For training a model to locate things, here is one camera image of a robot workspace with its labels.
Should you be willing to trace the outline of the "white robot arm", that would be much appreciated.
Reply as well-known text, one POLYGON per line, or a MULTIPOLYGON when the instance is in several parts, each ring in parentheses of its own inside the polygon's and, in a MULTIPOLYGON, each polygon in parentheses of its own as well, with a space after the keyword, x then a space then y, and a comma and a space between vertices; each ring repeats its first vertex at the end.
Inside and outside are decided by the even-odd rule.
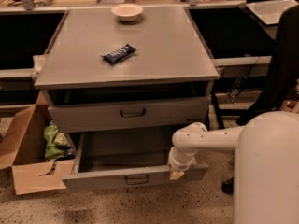
POLYGON ((233 224, 299 224, 299 114, 263 113, 216 131, 195 122, 177 130, 172 144, 172 180, 201 149, 234 152, 233 224))

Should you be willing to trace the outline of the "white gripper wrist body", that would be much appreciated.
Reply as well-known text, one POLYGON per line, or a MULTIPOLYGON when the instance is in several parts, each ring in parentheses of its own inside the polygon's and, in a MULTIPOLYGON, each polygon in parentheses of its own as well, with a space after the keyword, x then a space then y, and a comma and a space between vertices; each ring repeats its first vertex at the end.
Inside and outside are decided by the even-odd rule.
POLYGON ((168 163, 172 169, 176 171, 187 171, 195 162, 195 150, 184 150, 176 147, 171 147, 168 156, 168 163))

